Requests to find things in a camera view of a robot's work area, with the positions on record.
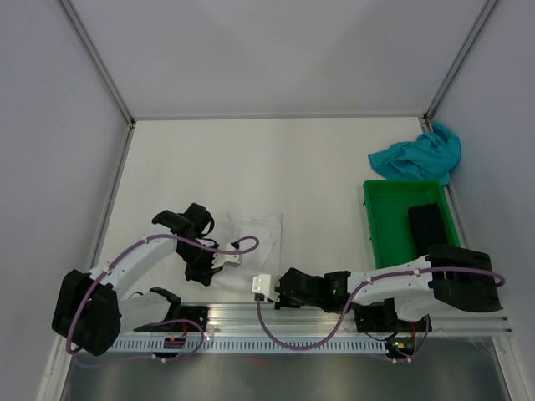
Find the white t shirt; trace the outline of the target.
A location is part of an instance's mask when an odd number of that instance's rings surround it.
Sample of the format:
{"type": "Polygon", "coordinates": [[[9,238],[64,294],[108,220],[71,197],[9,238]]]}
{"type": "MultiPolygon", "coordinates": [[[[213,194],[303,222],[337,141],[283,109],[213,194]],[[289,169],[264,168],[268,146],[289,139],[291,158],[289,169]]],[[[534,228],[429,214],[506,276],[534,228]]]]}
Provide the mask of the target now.
{"type": "Polygon", "coordinates": [[[252,279],[258,274],[278,275],[281,266],[283,215],[241,216],[221,213],[216,217],[216,227],[211,238],[220,245],[244,236],[255,236],[259,246],[242,256],[240,266],[224,266],[215,274],[210,288],[237,294],[250,294],[252,279]]]}

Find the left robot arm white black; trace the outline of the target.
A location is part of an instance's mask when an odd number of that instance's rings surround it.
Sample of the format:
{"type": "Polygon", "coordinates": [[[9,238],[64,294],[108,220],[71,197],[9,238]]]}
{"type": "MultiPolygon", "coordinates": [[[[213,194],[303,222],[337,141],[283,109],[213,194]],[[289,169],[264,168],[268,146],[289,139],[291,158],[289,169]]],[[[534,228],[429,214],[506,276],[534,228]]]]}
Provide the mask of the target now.
{"type": "Polygon", "coordinates": [[[113,261],[88,272],[73,269],[62,280],[52,329],[66,340],[70,355],[84,350],[94,356],[106,352],[116,338],[138,328],[181,325],[181,299],[162,287],[127,298],[126,293],[157,263],[172,254],[191,264],[206,260],[214,249],[200,240],[215,221],[206,207],[192,203],[183,213],[162,211],[141,239],[113,261]]]}

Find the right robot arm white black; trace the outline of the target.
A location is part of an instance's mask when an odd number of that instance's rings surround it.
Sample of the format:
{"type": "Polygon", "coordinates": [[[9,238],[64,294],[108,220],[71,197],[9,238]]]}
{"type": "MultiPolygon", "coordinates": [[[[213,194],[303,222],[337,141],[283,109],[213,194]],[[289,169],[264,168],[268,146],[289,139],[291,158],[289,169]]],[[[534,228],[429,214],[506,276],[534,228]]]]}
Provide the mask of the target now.
{"type": "Polygon", "coordinates": [[[317,307],[327,313],[382,303],[384,325],[400,330],[443,310],[498,312],[497,289],[504,284],[486,253],[435,245],[413,261],[369,272],[311,276],[291,268],[276,279],[274,292],[280,307],[317,307]]]}

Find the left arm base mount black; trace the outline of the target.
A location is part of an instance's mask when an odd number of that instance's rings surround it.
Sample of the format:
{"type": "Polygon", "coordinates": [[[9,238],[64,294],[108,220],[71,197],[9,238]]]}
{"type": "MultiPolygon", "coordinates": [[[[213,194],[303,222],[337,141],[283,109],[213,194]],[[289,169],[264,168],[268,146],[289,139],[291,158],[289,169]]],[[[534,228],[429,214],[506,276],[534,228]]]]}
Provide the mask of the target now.
{"type": "Polygon", "coordinates": [[[175,334],[188,334],[189,332],[200,332],[200,330],[192,324],[186,322],[192,321],[201,327],[203,331],[206,330],[208,322],[208,307],[203,306],[180,306],[173,312],[168,312],[163,319],[164,322],[171,320],[178,320],[178,322],[167,323],[166,325],[145,325],[135,329],[135,332],[172,332],[175,334]]]}

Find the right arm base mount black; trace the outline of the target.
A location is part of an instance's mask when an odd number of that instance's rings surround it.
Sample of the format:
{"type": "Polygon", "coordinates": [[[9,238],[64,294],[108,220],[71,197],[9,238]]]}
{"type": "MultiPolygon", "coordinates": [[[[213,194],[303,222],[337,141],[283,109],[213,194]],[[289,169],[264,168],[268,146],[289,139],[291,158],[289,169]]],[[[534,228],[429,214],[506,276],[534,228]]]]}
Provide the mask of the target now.
{"type": "Polygon", "coordinates": [[[354,320],[359,333],[413,333],[425,331],[425,319],[416,322],[400,320],[392,304],[356,306],[354,320]]]}

